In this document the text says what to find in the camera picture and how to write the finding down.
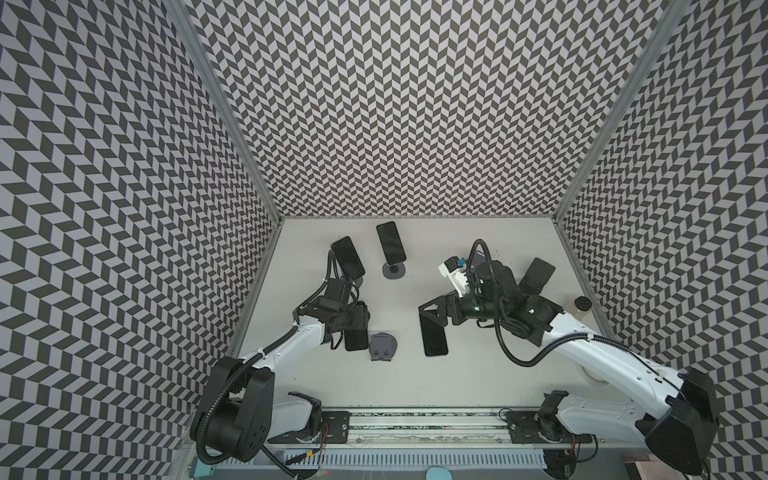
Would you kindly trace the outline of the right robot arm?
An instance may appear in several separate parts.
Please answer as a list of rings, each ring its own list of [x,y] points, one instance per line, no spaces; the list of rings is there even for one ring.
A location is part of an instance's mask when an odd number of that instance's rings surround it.
[[[627,396],[625,402],[614,402],[552,391],[536,414],[545,441],[555,443],[566,435],[606,437],[643,445],[684,475],[710,475],[708,459],[721,412],[713,379],[693,367],[680,371],[653,362],[588,327],[543,296],[554,271],[534,258],[523,278],[516,279],[477,239],[467,257],[440,264],[441,276],[453,289],[420,305],[419,316],[439,328],[468,320],[483,323],[516,366],[533,368],[557,353]]]

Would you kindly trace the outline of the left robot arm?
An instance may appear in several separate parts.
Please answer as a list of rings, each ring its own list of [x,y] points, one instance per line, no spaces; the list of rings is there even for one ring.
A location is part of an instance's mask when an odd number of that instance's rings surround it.
[[[293,310],[289,330],[252,354],[214,365],[190,428],[202,463],[249,461],[272,439],[319,438],[321,401],[296,391],[278,399],[276,379],[322,345],[368,349],[370,312],[359,293],[364,274],[350,239],[333,243],[321,286]]]

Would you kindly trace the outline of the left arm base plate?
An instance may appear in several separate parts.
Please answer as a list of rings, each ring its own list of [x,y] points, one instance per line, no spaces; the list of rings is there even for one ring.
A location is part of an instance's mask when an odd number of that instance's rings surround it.
[[[297,431],[289,431],[268,439],[269,444],[319,445],[346,444],[351,413],[349,411],[325,411],[312,413],[307,425]]]

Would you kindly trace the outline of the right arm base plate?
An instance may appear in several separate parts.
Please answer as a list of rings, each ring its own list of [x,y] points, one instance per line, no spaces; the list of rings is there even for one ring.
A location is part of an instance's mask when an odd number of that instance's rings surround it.
[[[505,423],[513,444],[590,445],[592,435],[575,435],[568,431],[555,416],[539,418],[534,410],[502,409],[499,418]]]

